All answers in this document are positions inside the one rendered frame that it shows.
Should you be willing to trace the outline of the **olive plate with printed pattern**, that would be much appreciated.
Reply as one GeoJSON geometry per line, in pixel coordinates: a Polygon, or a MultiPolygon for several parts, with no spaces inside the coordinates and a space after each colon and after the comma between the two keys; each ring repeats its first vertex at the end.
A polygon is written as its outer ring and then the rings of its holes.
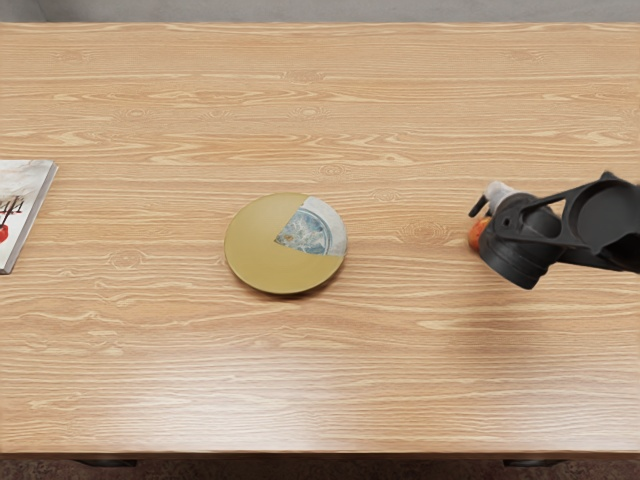
{"type": "Polygon", "coordinates": [[[275,193],[238,211],[226,230],[224,254],[248,286],[288,295],[328,281],[347,245],[346,225],[329,204],[311,195],[275,193]]]}

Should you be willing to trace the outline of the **white book with red print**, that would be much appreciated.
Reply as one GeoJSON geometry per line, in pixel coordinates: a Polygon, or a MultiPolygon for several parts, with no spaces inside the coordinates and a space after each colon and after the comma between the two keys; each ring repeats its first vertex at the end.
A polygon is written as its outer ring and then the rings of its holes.
{"type": "Polygon", "coordinates": [[[0,160],[0,275],[12,272],[57,170],[51,160],[0,160]]]}

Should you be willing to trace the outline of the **orange red fruit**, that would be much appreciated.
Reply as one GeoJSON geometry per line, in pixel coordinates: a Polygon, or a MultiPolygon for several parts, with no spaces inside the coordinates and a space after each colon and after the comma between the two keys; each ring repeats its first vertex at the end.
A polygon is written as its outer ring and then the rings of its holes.
{"type": "Polygon", "coordinates": [[[492,220],[491,216],[484,216],[480,219],[478,219],[470,228],[468,235],[467,235],[467,241],[468,241],[468,245],[469,247],[474,251],[474,252],[478,252],[480,249],[479,243],[480,243],[480,237],[483,234],[484,230],[487,228],[487,226],[490,224],[492,220]]]}

